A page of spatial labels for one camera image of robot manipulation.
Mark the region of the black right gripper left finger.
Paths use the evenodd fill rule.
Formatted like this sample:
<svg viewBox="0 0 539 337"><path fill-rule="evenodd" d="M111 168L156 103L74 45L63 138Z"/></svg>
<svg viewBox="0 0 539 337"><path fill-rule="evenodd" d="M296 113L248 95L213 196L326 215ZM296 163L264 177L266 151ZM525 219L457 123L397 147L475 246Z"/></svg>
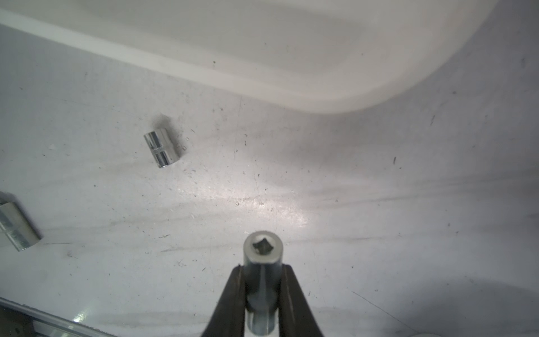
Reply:
<svg viewBox="0 0 539 337"><path fill-rule="evenodd" d="M244 268L232 269L202 337L244 337L246 284Z"/></svg>

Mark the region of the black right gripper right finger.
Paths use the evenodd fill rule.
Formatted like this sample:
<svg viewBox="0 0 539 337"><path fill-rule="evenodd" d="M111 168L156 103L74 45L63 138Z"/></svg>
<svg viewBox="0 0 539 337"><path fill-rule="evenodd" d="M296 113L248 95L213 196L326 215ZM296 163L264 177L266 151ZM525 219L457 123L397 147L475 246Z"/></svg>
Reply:
<svg viewBox="0 0 539 337"><path fill-rule="evenodd" d="M280 337L323 337L293 268L282 265L279 289Z"/></svg>

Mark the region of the long chrome socket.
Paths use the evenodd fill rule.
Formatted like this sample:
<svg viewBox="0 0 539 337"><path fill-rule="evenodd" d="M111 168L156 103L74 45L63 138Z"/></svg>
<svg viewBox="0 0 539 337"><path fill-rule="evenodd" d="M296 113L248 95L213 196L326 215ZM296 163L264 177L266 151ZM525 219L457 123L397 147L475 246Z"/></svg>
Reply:
<svg viewBox="0 0 539 337"><path fill-rule="evenodd" d="M269 231L250 234L244 242L247 327L256 336L275 329L282 278L282 240Z"/></svg>

